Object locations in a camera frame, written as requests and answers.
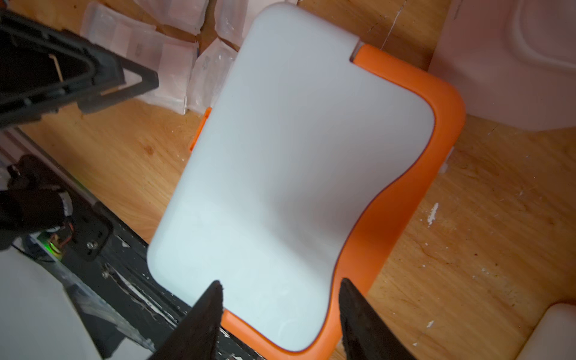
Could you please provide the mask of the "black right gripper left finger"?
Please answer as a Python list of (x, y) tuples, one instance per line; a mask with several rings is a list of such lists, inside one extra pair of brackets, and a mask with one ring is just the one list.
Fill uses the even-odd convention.
[(215, 280), (149, 359), (216, 359), (223, 302), (223, 287)]

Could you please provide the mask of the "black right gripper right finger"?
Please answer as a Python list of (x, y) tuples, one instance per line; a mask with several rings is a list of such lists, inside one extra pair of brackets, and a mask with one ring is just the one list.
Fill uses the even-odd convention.
[(348, 359), (416, 359), (348, 278), (340, 283), (338, 301)]

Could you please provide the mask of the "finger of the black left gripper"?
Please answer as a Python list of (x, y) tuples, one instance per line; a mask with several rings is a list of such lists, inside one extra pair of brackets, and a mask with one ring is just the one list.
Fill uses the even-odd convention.
[[(159, 87), (159, 79), (156, 71), (119, 55), (115, 55), (115, 63), (118, 65), (116, 72), (118, 84), (105, 88), (105, 90), (97, 90), (87, 97), (78, 100), (77, 105), (82, 113), (90, 114), (102, 111)], [(133, 85), (120, 88), (120, 85), (125, 84), (124, 71), (139, 76), (141, 80)]]
[(123, 84), (119, 58), (70, 31), (1, 10), (1, 128)]

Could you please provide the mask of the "grey first aid box orange handle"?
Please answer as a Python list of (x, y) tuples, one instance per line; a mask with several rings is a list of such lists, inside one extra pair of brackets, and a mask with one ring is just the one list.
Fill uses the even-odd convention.
[(148, 247), (266, 359), (327, 359), (338, 292), (366, 293), (459, 137), (447, 82), (286, 2), (253, 21)]

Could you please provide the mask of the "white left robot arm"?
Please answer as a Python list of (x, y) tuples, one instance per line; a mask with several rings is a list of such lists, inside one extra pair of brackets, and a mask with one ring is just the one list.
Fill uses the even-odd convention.
[[(1, 127), (39, 120), (77, 103), (93, 113), (158, 87), (158, 75), (68, 31), (1, 11)], [(64, 289), (17, 259), (15, 238), (73, 226), (80, 209), (61, 185), (30, 181), (1, 192), (1, 357), (96, 359)]]

